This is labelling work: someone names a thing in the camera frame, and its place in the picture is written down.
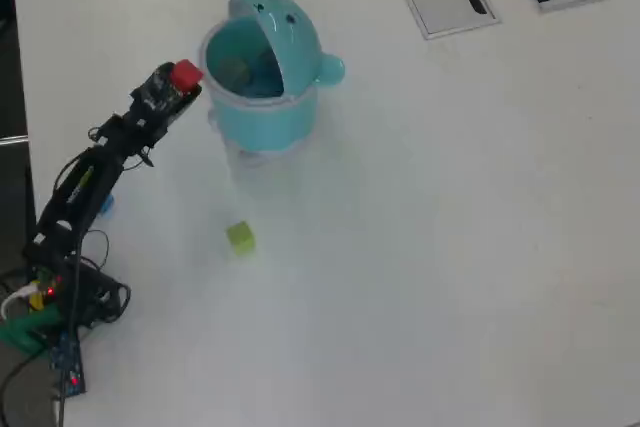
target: white tabletop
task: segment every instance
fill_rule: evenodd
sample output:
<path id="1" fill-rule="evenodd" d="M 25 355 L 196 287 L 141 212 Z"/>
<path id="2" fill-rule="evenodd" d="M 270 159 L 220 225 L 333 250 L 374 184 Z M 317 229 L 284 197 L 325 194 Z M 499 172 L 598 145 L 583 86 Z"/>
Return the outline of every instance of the white tabletop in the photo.
<path id="1" fill-rule="evenodd" d="M 638 420 L 638 0 L 491 0 L 500 25 L 429 42 L 405 0 L 297 1 L 345 82 L 296 155 L 230 180 L 203 95 L 121 179 L 99 225 L 133 298 L 86 340 L 68 426 Z M 40 208 L 226 2 L 17 0 Z"/>

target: robotic arm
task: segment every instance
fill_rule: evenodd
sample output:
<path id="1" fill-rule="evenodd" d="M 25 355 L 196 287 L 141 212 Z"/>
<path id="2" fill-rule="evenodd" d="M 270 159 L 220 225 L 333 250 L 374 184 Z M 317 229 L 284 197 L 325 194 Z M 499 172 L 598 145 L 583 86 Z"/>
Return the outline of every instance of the robotic arm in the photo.
<path id="1" fill-rule="evenodd" d="M 0 325 L 0 339 L 35 355 L 50 349 L 52 367 L 61 370 L 61 423 L 64 398 L 84 392 L 78 326 L 91 328 L 117 320 L 131 294 L 128 286 L 82 260 L 82 240 L 127 159 L 139 156 L 153 166 L 149 150 L 200 95 L 201 79 L 202 73 L 188 60 L 165 63 L 131 93 L 133 102 L 126 114 L 114 114 L 94 128 L 90 133 L 94 145 L 63 168 L 23 250 L 28 275 L 44 284 L 47 295 L 41 309 Z M 0 419 L 5 420 L 3 413 Z"/>
<path id="2" fill-rule="evenodd" d="M 122 284 L 88 266 L 80 267 L 79 283 L 74 287 L 75 257 L 80 255 L 82 239 L 122 175 L 127 159 L 138 155 L 153 165 L 148 150 L 201 93 L 201 79 L 202 73 L 187 60 L 161 65 L 131 93 L 129 111 L 123 116 L 114 114 L 94 129 L 91 138 L 95 144 L 67 164 L 67 168 L 73 165 L 71 171 L 54 187 L 23 251 L 33 273 L 44 269 L 57 279 L 55 301 L 63 318 L 71 315 L 74 288 L 78 325 L 109 321 L 123 310 L 118 295 Z M 107 298 L 107 292 L 111 293 L 109 302 L 100 305 L 98 299 Z"/>

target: black cable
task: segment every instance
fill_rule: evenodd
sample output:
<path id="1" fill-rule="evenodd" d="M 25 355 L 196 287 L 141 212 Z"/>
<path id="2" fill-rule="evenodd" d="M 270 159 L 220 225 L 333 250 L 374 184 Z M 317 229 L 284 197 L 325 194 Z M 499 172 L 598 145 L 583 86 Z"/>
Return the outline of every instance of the black cable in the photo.
<path id="1" fill-rule="evenodd" d="M 89 130 L 87 130 L 87 137 L 89 137 L 89 140 L 92 142 L 95 142 L 97 139 L 94 137 L 93 133 L 97 132 L 98 130 L 100 130 L 99 127 L 91 127 Z"/>
<path id="2" fill-rule="evenodd" d="M 147 147 L 146 152 L 143 152 L 143 153 L 144 153 L 144 155 L 149 155 L 149 152 L 150 152 L 150 151 L 151 151 L 151 149 Z M 138 167 L 140 167 L 140 166 L 142 165 L 142 163 L 143 163 L 143 162 L 144 162 L 144 160 L 140 159 L 140 161 L 139 161 L 137 164 L 132 165 L 131 167 L 126 167 L 126 168 L 124 168 L 124 169 L 123 169 L 123 172 L 127 172 L 128 170 L 134 170 L 134 169 L 137 169 Z"/>
<path id="3" fill-rule="evenodd" d="M 22 372 L 22 369 L 24 369 L 27 365 L 40 357 L 46 350 L 47 348 L 43 347 L 42 349 L 38 350 L 38 352 L 30 355 L 27 359 L 17 364 L 2 381 L 2 385 L 0 385 L 0 421 L 2 422 L 3 427 L 10 427 L 4 408 L 4 398 L 7 393 L 9 384 L 11 384 L 11 381 L 15 379 L 18 374 L 20 374 L 20 372 Z"/>
<path id="4" fill-rule="evenodd" d="M 102 258 L 102 262 L 100 262 L 100 266 L 96 268 L 96 270 L 98 272 L 100 272 L 102 270 L 102 268 L 105 266 L 105 264 L 107 263 L 107 259 L 109 258 L 109 249 L 111 248 L 111 243 L 109 242 L 109 236 L 107 235 L 107 233 L 104 230 L 100 230 L 100 229 L 91 229 L 87 232 L 87 234 L 91 234 L 91 233 L 98 233 L 98 234 L 102 234 L 102 236 L 104 237 L 104 241 L 107 245 L 106 247 L 106 251 L 104 253 L 104 257 Z"/>
<path id="5" fill-rule="evenodd" d="M 58 410 L 58 427 L 64 425 L 64 404 L 67 398 L 67 376 L 69 375 L 69 357 L 71 355 L 71 344 L 74 338 L 74 324 L 76 321 L 76 310 L 78 308 L 78 294 L 80 290 L 80 260 L 82 259 L 82 241 L 84 235 L 80 237 L 78 244 L 76 245 L 76 262 L 75 262 L 75 275 L 73 279 L 73 298 L 71 301 L 71 312 L 69 313 L 69 325 L 67 327 L 67 335 L 69 344 L 67 345 L 67 352 L 64 356 L 63 368 L 60 372 L 60 406 Z"/>
<path id="6" fill-rule="evenodd" d="M 131 287 L 126 284 L 118 284 L 118 290 L 120 289 L 124 289 L 126 294 L 122 307 L 120 307 L 120 312 L 118 312 L 118 315 L 114 315 L 108 319 L 103 319 L 102 322 L 105 324 L 113 324 L 116 320 L 122 317 L 122 314 L 124 314 L 124 311 L 127 310 L 127 307 L 129 306 L 129 301 L 131 300 Z"/>
<path id="7" fill-rule="evenodd" d="M 67 170 L 69 170 L 70 167 L 72 167 L 76 162 L 78 162 L 85 155 L 87 155 L 87 151 L 86 150 L 83 151 L 83 152 L 80 152 L 78 155 L 76 155 L 73 159 L 71 159 L 69 162 L 67 162 L 65 164 L 65 166 L 62 168 L 62 170 L 60 171 L 60 173 L 56 177 L 56 180 L 54 180 L 54 182 L 53 182 L 53 191 L 54 192 L 56 190 L 58 190 L 58 187 L 60 186 L 60 179 L 67 172 Z"/>

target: small yellow-green cube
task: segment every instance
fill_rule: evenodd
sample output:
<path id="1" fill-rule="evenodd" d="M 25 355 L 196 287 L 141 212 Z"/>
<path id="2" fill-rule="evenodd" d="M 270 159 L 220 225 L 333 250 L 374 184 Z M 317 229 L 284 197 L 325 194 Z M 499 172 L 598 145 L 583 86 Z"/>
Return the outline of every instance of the small yellow-green cube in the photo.
<path id="1" fill-rule="evenodd" d="M 238 256 L 252 253 L 256 248 L 256 239 L 253 237 L 251 228 L 246 222 L 240 222 L 227 229 L 227 237 L 233 247 L 233 251 Z"/>

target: teal cup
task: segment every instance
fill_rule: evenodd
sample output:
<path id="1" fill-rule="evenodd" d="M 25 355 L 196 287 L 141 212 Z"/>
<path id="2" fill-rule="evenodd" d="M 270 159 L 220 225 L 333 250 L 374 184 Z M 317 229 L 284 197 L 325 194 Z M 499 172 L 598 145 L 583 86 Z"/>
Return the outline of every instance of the teal cup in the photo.
<path id="1" fill-rule="evenodd" d="M 345 75 L 294 0 L 230 0 L 229 19 L 207 34 L 200 62 L 225 142 L 253 154 L 282 153 L 304 140 L 318 87 Z"/>

